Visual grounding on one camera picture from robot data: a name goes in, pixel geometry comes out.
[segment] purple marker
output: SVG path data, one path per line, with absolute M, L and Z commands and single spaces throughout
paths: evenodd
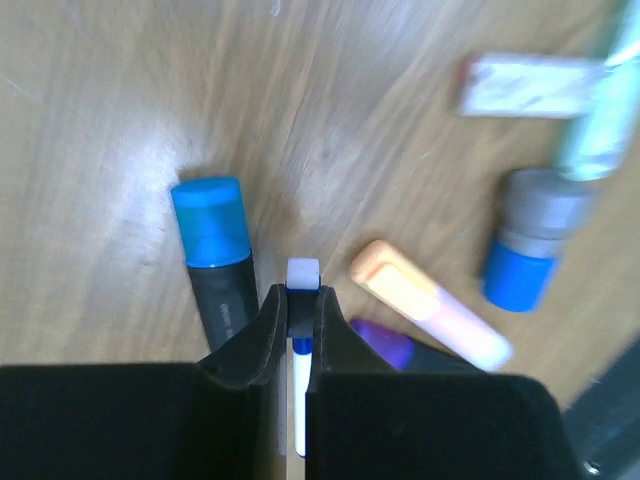
M 373 322 L 355 318 L 351 320 L 351 327 L 378 355 L 401 372 L 483 373 L 459 357 Z

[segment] highlighter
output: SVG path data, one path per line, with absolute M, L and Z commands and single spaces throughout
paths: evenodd
M 211 351 L 258 313 L 249 231 L 240 184 L 210 177 L 171 189 L 185 263 Z
M 509 342 L 398 250 L 382 240 L 353 260 L 351 279 L 440 343 L 484 371 L 511 358 Z

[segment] orange highlighter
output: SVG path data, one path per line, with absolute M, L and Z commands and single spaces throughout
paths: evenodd
M 382 240 L 353 260 L 351 279 L 476 367 L 491 372 L 513 348 L 502 335 Z

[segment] white eraser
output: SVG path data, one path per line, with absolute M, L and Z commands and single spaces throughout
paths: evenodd
M 286 286 L 289 290 L 318 290 L 320 288 L 320 260 L 290 258 L 287 263 Z
M 589 108 L 602 62 L 488 53 L 467 65 L 459 112 L 468 116 L 571 118 Z

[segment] white marker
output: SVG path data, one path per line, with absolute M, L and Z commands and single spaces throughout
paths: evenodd
M 317 258 L 290 258 L 287 265 L 288 291 L 318 291 L 320 261 Z M 311 338 L 293 339 L 293 433 L 296 452 L 306 454 L 306 393 L 311 374 Z

